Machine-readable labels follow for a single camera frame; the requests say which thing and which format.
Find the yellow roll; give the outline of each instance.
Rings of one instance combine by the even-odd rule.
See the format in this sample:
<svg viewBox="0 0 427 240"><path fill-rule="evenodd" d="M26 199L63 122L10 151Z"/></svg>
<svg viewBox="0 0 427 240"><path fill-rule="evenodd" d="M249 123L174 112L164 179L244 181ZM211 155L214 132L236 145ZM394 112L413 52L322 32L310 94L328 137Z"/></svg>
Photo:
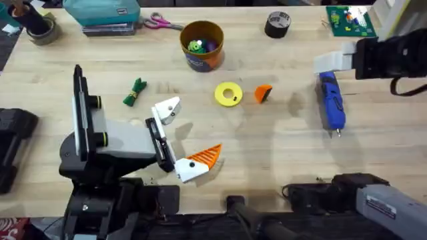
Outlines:
<svg viewBox="0 0 427 240"><path fill-rule="evenodd" d="M224 91L230 90L233 92L233 96L231 98L227 98L224 96ZM215 99L216 101L226 107L233 107L237 105L243 97L243 91L239 85L232 82L225 82L219 84L215 89Z"/></svg>

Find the pen cup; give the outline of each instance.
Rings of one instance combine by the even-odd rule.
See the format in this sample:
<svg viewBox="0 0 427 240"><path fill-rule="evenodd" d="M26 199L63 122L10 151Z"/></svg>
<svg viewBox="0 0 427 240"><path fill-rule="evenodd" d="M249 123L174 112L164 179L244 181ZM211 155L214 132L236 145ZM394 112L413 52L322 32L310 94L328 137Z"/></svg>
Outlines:
<svg viewBox="0 0 427 240"><path fill-rule="evenodd" d="M21 25L15 21L8 13L7 7L4 3L0 3L0 19L6 21L8 24L14 27L20 27Z"/></svg>
<svg viewBox="0 0 427 240"><path fill-rule="evenodd" d="M209 21L195 21L188 24L179 36L181 48L187 58L188 65L195 71L208 72L217 68L222 62L222 46L224 33L220 26ZM206 39L217 44L215 50L209 53L193 53L188 50L188 45L196 39Z"/></svg>

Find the green object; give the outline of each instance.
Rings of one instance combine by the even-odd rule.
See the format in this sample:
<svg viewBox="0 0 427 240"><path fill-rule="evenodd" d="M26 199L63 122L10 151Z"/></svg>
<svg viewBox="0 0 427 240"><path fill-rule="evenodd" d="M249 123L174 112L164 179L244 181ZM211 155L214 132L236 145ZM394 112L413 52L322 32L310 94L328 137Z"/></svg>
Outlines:
<svg viewBox="0 0 427 240"><path fill-rule="evenodd" d="M147 82L142 81L141 78L136 79L135 83L133 84L131 93L123 100L123 103L128 105L129 107L132 107L135 103L135 100L138 98L139 93L141 93L142 90L147 87Z"/></svg>
<svg viewBox="0 0 427 240"><path fill-rule="evenodd" d="M335 37L376 37L366 7L327 6L326 12ZM348 21L346 12L357 20Z"/></svg>
<svg viewBox="0 0 427 240"><path fill-rule="evenodd" d="M193 40L188 43L188 51L192 53L202 54L206 53L206 40Z"/></svg>

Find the wooden table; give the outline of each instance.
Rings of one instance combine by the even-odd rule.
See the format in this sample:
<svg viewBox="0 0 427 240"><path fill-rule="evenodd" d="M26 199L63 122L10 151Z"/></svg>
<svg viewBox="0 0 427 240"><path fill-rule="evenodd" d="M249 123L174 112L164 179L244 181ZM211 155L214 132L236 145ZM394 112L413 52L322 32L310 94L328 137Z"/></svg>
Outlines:
<svg viewBox="0 0 427 240"><path fill-rule="evenodd" d="M270 39L264 24L271 11L285 11L292 25L285 38ZM87 38L64 10L53 10L64 35L38 47L26 33L0 77L0 107L18 107L40 117L23 155L15 185L0 197L0 217L60 216L72 189L58 174L59 147L72 131L71 95L75 64L83 67L89 92L101 95L110 119L141 125L154 103L181 97L183 109L165 130L178 157L218 143L220 160L208 174L181 184L151 167L132 173L149 184L181 186L181 213L224 210L227 195L242 194L263 211L289 206L280 187L287 183L326 180L338 173L373 173L427 203L427 94L411 98L389 93L390 80L357 81L354 72L337 73L347 125L342 137L322 129L314 93L313 58L340 48L348 38L333 37L322 25L324 7L211 9L143 9L160 11L174 23L207 19L224 30L226 54L211 73L196 73L185 62L179 32L142 29L132 37ZM134 107L121 101L133 81L149 87ZM216 103L222 81L238 83L243 101L233 108ZM425 79L402 81L411 89ZM258 105L257 85L273 85L268 101Z"/></svg>

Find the orange object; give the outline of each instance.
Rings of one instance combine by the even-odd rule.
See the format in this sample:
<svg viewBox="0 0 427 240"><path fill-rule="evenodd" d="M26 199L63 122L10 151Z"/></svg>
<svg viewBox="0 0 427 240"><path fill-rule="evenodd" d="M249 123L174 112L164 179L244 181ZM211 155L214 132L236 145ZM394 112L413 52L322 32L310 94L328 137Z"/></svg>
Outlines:
<svg viewBox="0 0 427 240"><path fill-rule="evenodd" d="M209 169L211 169L215 165L216 161L218 160L218 157L220 156L220 152L221 152L221 144L218 144L215 147L211 147L209 149L203 150L199 153L186 157L186 159L191 159L193 161L206 164L209 167Z"/></svg>
<svg viewBox="0 0 427 240"><path fill-rule="evenodd" d="M267 99L272 89L273 87L271 85L258 86L255 90L255 100L257 103L263 103Z"/></svg>

